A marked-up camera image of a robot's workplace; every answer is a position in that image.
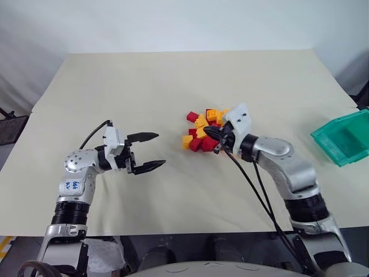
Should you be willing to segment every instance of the green bin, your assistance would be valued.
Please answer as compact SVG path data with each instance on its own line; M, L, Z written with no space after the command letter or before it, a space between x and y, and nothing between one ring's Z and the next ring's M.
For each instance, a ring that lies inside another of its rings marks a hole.
M338 166L369 155L369 110L336 118L311 136Z

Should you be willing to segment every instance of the yellow tape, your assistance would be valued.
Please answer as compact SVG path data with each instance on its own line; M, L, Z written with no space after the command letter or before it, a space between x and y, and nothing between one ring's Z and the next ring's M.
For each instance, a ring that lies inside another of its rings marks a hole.
M11 240L12 240L13 237L6 237L4 238L4 240L2 241L2 243L0 244L0 252L1 250L5 247L5 245L7 245Z

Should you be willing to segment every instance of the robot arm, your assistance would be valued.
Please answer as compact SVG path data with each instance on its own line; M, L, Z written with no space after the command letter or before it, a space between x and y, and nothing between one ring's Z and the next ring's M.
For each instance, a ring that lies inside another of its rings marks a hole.
M222 140L224 147L241 159L256 161L272 176L298 233L294 244L306 268L322 272L333 264L351 261L340 229L326 208L313 166L295 152L291 143L250 134L251 119L245 104L226 113L223 119L223 128L210 126L204 131Z
M55 214L47 227L37 261L51 264L68 276L85 276L88 246L83 243L87 232L87 214L95 193L96 176L107 170L127 169L135 175L152 171L165 160L136 166L132 143L148 141L156 133L136 133L124 139L123 133L108 124L104 145L95 149L78 149L65 158L66 173L59 184Z

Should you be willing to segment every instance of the white table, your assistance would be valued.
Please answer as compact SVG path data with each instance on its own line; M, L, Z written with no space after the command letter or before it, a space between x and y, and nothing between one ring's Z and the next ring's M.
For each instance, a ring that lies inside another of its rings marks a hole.
M270 231L273 225L224 155L181 148L188 111L246 102L253 133L290 141L316 167L340 227L368 225L369 159L339 168L310 133L356 105L311 50L69 55L33 109L0 172L0 235L43 235L54 214L65 156L98 124L157 132L132 149L143 175L98 176L88 235ZM102 133L88 143L102 144ZM243 163L256 181L252 166ZM277 220L288 213L261 170Z

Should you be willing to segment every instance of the pile of blocks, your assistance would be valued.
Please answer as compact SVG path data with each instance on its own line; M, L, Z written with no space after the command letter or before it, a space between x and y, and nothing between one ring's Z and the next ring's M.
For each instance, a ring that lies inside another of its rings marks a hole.
M229 110L217 111L214 108L208 108L205 113L206 117L203 114L197 114L193 111L189 112L187 114L187 120L195 123L195 125L194 128L189 129L187 136L182 136L182 148L191 149L194 152L197 152L201 148L203 152L212 152L219 142L207 136L204 132L204 127L222 127L224 123L221 118L227 111Z

